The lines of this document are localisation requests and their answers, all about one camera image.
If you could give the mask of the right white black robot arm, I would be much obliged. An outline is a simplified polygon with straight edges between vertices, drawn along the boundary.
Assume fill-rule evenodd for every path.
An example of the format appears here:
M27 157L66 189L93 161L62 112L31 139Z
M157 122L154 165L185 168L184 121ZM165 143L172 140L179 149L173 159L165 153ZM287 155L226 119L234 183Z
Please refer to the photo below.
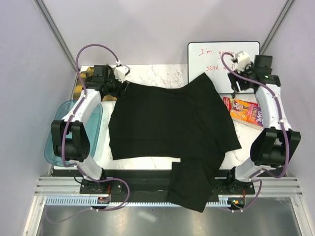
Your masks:
M231 56L235 70L228 77L234 94L253 89L261 108L263 130L251 145L250 157L230 170L231 178L225 181L230 193L238 193L243 182L251 182L262 173L282 178L296 151L301 134L293 131L282 104L281 82L272 74L272 56L256 55L251 60L248 53L240 51Z

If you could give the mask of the black long sleeve shirt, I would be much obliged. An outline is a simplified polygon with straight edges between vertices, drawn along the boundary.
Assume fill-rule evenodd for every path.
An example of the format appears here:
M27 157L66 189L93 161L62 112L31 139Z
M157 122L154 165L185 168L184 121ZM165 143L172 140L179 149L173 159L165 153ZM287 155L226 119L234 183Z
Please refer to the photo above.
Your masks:
M205 74L181 88L125 82L109 121L114 160L173 157L166 200L203 212L215 176L241 144L232 118Z

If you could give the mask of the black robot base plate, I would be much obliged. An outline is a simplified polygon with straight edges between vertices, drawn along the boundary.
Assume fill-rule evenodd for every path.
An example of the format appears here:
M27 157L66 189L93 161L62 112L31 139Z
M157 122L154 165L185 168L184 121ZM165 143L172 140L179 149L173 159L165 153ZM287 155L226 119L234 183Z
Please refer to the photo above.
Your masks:
M101 179L107 182L96 183L91 180L81 180L80 194L108 194L113 202L122 202L127 196L127 187L122 181L112 180L112 177L122 178L130 188L128 201L131 203L166 203L171 187L176 181L175 173L171 170L108 170L103 171ZM206 200L217 202L220 195L231 195L241 198L255 194L253 183L240 182L231 177L227 171L221 171L219 178L208 180L189 179L179 187L189 197L197 197L199 203L201 194L205 193Z

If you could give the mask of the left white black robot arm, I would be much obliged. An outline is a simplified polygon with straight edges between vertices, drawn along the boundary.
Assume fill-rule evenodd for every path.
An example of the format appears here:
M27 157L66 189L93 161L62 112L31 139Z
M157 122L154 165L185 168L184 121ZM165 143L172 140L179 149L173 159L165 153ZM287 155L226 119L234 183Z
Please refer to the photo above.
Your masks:
M56 156L61 157L64 167L75 167L84 178L92 180L91 188L104 193L108 181L101 177L102 168L90 154L90 141L85 129L93 110L107 96L117 96L130 73L130 68L119 64L95 65L86 76L83 90L73 108L61 120L51 123L52 146Z

